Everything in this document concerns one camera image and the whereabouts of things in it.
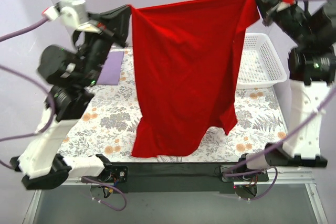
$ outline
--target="red t-shirt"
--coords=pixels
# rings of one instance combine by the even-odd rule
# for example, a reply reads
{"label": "red t-shirt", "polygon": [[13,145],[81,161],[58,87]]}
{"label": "red t-shirt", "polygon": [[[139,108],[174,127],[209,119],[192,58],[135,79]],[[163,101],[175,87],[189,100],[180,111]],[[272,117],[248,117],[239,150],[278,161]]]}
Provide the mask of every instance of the red t-shirt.
{"label": "red t-shirt", "polygon": [[132,156],[186,156],[211,126],[236,125],[235,90],[255,0],[195,0],[132,7],[142,119]]}

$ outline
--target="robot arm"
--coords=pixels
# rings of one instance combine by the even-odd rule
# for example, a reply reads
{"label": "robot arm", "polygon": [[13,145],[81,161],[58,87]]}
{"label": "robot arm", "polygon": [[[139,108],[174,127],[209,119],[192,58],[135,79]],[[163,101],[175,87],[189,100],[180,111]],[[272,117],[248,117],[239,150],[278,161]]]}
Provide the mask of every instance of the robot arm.
{"label": "robot arm", "polygon": [[[56,114],[49,129],[37,135],[22,155],[13,157],[10,163],[24,174],[22,182],[27,189],[54,189],[67,178],[82,176],[108,182],[111,175],[114,178],[117,175],[103,155],[63,157],[57,151],[93,98],[86,87],[96,84],[112,44],[126,46],[130,6],[93,14],[86,12],[84,1],[61,0],[44,14],[51,20],[60,17],[65,25],[76,29],[72,36],[74,46],[82,31],[85,32],[85,42],[77,47],[76,53],[56,45],[43,51],[38,72],[54,85],[50,94],[54,98]],[[49,106],[46,100],[38,130],[50,117]]]}
{"label": "robot arm", "polygon": [[[294,0],[256,0],[265,26],[276,23],[298,46],[289,53],[292,106],[289,131],[293,131],[328,95],[335,79],[336,56],[336,0],[327,1],[313,15]],[[270,166],[326,167],[327,160],[320,154],[319,133],[323,113],[297,134],[285,141],[282,147],[260,158],[244,154],[244,169],[261,169]]]}

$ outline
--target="white laundry basket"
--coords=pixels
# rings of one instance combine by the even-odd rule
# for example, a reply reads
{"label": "white laundry basket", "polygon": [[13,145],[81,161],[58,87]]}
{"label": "white laundry basket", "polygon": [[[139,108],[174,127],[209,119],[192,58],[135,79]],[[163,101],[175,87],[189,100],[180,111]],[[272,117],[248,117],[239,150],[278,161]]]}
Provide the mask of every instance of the white laundry basket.
{"label": "white laundry basket", "polygon": [[237,88],[267,88],[287,79],[284,67],[266,34],[245,35]]}

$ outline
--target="floral tablecloth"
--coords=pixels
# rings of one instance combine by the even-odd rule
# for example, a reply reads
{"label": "floral tablecloth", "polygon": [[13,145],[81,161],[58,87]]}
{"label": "floral tablecloth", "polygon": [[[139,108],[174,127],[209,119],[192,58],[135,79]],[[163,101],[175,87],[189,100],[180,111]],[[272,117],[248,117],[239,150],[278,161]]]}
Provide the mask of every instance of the floral tablecloth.
{"label": "floral tablecloth", "polygon": [[236,91],[239,123],[225,136],[212,127],[190,156],[131,156],[141,112],[134,81],[132,49],[126,49],[118,86],[95,86],[82,119],[72,128],[59,150],[64,156],[104,154],[112,162],[236,162],[243,153],[264,149],[286,134],[286,126],[273,88]]}

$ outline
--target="purple pad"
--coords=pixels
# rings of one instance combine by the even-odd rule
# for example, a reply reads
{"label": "purple pad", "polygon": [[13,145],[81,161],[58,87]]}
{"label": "purple pad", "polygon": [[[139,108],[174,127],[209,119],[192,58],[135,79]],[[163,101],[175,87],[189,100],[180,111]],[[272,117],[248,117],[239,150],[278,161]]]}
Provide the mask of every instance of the purple pad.
{"label": "purple pad", "polygon": [[98,85],[118,85],[124,52],[110,52],[98,78]]}

